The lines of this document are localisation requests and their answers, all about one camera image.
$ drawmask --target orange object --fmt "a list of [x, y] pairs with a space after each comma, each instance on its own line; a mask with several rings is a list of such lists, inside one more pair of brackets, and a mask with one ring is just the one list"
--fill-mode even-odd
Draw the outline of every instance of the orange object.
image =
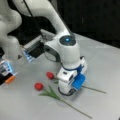
[[15, 79], [15, 76], [11, 76], [5, 81], [5, 83], [10, 84], [14, 79]]

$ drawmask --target gray tabletop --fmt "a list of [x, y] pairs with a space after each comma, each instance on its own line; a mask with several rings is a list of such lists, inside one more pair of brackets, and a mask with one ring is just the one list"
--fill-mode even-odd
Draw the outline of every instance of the gray tabletop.
[[57, 84], [48, 80], [47, 71], [57, 73], [59, 63], [48, 61], [44, 54], [24, 67], [16, 80], [0, 87], [0, 120], [89, 120], [64, 103], [49, 97], [38, 96], [36, 82], [45, 89], [51, 85], [56, 93], [93, 120], [118, 120], [120, 117], [120, 49], [76, 35], [81, 56], [88, 62], [84, 86], [96, 88], [107, 94], [81, 88], [71, 97], [58, 93]]

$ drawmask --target white plastic casing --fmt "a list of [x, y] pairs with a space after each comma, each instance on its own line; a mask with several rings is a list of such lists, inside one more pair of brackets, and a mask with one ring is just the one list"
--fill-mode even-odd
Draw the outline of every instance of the white plastic casing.
[[62, 93], [68, 94], [71, 90], [71, 83], [74, 77], [77, 75], [77, 71], [67, 71], [63, 67], [60, 69], [57, 78], [59, 79], [59, 89]]
[[15, 70], [27, 60], [17, 38], [8, 36], [8, 33], [18, 28], [21, 23], [20, 14], [9, 7], [7, 0], [0, 0], [0, 44], [5, 52], [4, 59], [9, 61]]

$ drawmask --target blue component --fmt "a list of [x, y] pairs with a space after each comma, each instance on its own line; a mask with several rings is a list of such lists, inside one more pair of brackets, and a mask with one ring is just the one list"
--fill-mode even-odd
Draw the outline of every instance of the blue component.
[[66, 42], [70, 42], [70, 39], [69, 39], [69, 38], [66, 38]]
[[84, 81], [85, 81], [85, 76], [82, 74], [78, 74], [75, 77], [74, 82], [72, 83], [72, 87], [75, 88], [76, 90], [79, 90], [82, 84], [84, 83]]

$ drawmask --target cable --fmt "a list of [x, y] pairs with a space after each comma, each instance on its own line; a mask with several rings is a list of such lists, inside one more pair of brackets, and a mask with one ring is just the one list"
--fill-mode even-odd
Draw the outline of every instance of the cable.
[[44, 35], [42, 34], [42, 32], [40, 31], [40, 27], [38, 26], [38, 23], [36, 22], [36, 20], [35, 20], [35, 18], [34, 18], [34, 16], [33, 16], [32, 12], [31, 12], [31, 10], [30, 10], [30, 8], [29, 8], [29, 6], [28, 6], [26, 0], [23, 0], [23, 2], [25, 3], [25, 6], [26, 6], [26, 8], [27, 8], [29, 14], [31, 15], [31, 17], [32, 17], [32, 19], [33, 19], [33, 21], [34, 21], [34, 23], [35, 23], [35, 26], [36, 26], [37, 30], [39, 31], [40, 35], [42, 36], [43, 39], [46, 39], [46, 38], [44, 37]]

